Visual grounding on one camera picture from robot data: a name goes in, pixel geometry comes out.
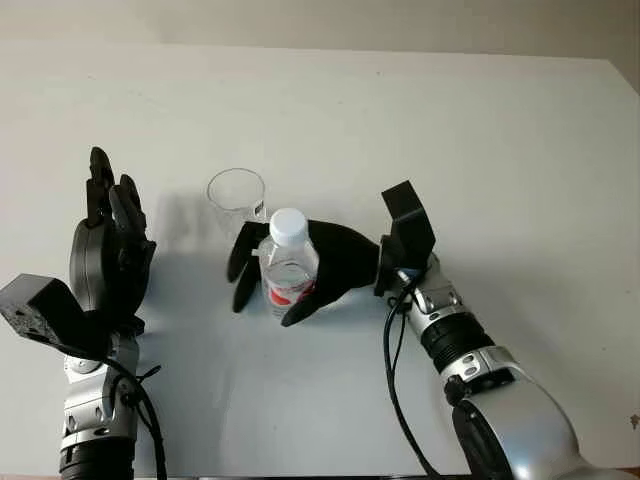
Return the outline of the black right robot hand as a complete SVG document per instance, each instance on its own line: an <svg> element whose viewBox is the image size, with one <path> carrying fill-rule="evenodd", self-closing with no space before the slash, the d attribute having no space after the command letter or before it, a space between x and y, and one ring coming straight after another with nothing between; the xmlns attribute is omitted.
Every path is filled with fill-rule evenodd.
<svg viewBox="0 0 640 480"><path fill-rule="evenodd" d="M316 286L288 310L281 320L283 327L303 321L351 289L373 284L377 277L380 256L377 244L343 225L318 220L310 220L308 224L311 242L319 254ZM235 313L248 304L261 280L258 258L252 251L267 236L267 224L247 221L233 245L226 277L237 284L231 304Z"/></svg>

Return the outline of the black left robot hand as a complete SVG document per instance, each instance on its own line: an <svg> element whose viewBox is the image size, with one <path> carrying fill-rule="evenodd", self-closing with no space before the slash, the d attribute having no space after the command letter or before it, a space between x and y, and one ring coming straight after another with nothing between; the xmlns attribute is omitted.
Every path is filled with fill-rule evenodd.
<svg viewBox="0 0 640 480"><path fill-rule="evenodd" d="M94 146L86 180L87 214L76 226L70 254L71 290L85 311L99 311L108 328L139 336L156 243L147 238L134 180L114 177L107 153Z"/></svg>

